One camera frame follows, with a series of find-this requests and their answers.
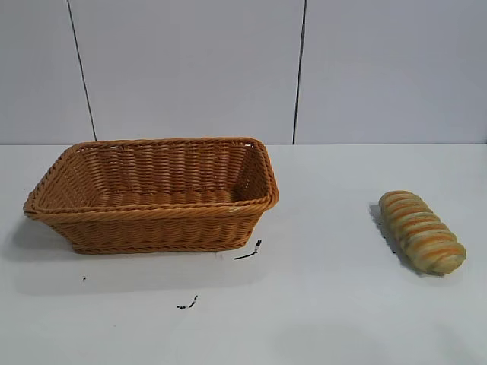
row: black stain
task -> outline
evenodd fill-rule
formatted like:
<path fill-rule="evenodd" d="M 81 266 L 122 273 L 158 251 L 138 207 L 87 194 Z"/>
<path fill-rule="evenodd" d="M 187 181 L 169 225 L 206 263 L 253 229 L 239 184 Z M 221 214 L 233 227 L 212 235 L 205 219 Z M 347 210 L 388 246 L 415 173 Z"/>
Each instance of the black stain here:
<path fill-rule="evenodd" d="M 256 243 L 256 248 L 253 250 L 252 253 L 249 253 L 248 255 L 241 256 L 241 257 L 234 257 L 234 260 L 246 259 L 247 257 L 254 256 L 259 251 L 261 243 L 262 243 L 262 240 L 258 240 Z"/>
<path fill-rule="evenodd" d="M 193 306 L 195 305 L 197 299 L 198 299 L 198 296 L 195 295 L 195 299 L 193 299 L 193 302 L 190 305 L 188 305 L 188 306 L 177 306 L 176 308 L 178 308 L 178 309 L 189 309 L 189 308 L 193 308 Z"/>

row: rectangular wicker basket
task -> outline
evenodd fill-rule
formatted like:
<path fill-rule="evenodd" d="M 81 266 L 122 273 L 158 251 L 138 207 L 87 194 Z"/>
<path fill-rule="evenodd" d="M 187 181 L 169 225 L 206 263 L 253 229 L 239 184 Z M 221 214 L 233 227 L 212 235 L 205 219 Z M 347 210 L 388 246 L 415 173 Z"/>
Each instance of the rectangular wicker basket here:
<path fill-rule="evenodd" d="M 24 211 L 79 253 L 219 251 L 244 246 L 277 201 L 251 138 L 105 141 L 68 148 Z"/>

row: white table surface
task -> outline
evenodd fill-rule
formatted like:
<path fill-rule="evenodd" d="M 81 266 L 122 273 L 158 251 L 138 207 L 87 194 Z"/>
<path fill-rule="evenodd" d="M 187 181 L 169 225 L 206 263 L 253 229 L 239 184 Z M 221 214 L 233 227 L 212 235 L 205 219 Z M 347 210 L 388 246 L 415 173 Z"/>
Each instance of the white table surface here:
<path fill-rule="evenodd" d="M 0 146 L 2 364 L 487 363 L 487 145 L 271 146 L 281 198 L 246 247 L 100 256 L 23 217 L 63 149 Z M 458 235 L 453 274 L 392 253 L 370 214 L 392 189 Z"/>

